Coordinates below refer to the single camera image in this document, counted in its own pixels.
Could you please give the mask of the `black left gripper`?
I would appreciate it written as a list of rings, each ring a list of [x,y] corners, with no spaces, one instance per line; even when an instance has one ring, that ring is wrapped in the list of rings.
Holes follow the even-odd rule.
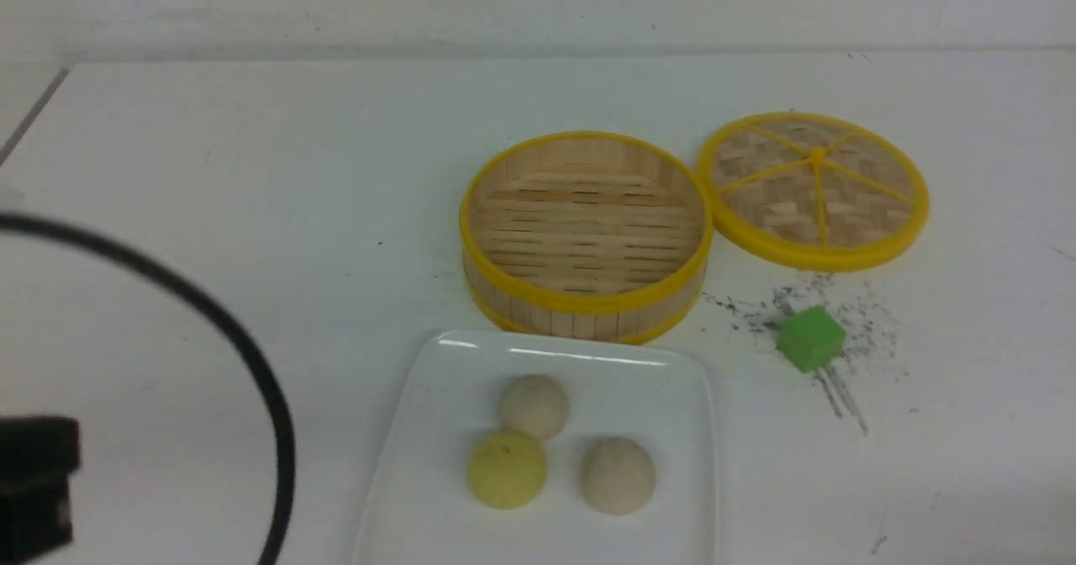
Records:
[[[28,564],[73,543],[70,481],[81,465],[80,424],[73,416],[3,416],[3,564]]]

